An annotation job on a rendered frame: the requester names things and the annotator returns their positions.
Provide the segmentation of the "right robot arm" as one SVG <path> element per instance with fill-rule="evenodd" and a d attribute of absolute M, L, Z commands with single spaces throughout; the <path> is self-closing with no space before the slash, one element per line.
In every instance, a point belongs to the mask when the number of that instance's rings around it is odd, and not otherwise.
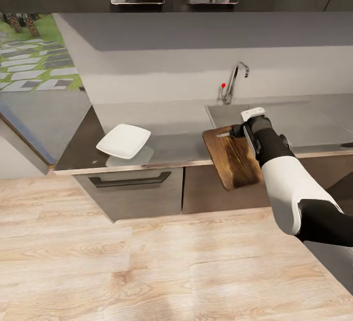
<path fill-rule="evenodd" d="M 230 130 L 246 137 L 259 162 L 273 215 L 281 231 L 295 235 L 353 296 L 353 217 L 308 173 L 260 107 L 242 112 Z"/>

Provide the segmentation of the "cutting board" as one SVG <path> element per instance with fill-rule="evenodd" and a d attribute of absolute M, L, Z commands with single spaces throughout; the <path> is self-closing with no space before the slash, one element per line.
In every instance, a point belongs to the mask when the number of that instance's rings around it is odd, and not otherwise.
<path fill-rule="evenodd" d="M 265 183 L 259 162 L 252 154 L 246 137 L 217 137 L 229 133 L 231 129 L 233 125 L 202 133 L 222 186 L 227 191 L 233 191 Z"/>

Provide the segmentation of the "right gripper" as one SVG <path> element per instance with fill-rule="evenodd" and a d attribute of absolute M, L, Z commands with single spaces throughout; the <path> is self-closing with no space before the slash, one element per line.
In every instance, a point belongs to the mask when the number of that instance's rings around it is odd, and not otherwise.
<path fill-rule="evenodd" d="M 234 125 L 233 129 L 231 129 L 229 133 L 231 135 L 235 135 L 236 138 L 245 137 L 245 134 L 244 134 L 244 125 L 245 124 L 246 124 L 246 122 L 243 124 L 240 124 L 240 125 Z"/>

